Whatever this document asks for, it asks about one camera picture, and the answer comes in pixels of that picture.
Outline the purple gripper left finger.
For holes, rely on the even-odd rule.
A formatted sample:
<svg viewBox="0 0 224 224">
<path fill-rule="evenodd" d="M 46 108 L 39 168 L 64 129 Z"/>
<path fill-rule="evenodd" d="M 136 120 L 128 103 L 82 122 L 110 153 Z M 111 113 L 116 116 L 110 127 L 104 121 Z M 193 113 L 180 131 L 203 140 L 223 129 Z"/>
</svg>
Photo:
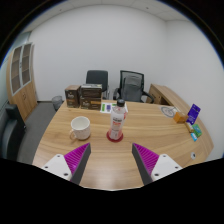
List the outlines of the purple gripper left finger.
<svg viewBox="0 0 224 224">
<path fill-rule="evenodd" d="M 90 154 L 91 146 L 87 143 L 65 155 L 56 154 L 42 169 L 79 185 Z"/>
</svg>

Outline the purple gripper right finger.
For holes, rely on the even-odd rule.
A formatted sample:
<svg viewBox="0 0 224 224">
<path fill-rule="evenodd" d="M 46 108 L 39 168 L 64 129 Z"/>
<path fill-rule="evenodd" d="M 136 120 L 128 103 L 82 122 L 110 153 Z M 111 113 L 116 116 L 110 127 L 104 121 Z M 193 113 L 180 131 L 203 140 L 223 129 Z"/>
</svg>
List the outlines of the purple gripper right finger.
<svg viewBox="0 0 224 224">
<path fill-rule="evenodd" d="M 158 155 L 137 143 L 132 144 L 132 154 L 144 185 L 148 185 L 182 169 L 167 154 Z"/>
</svg>

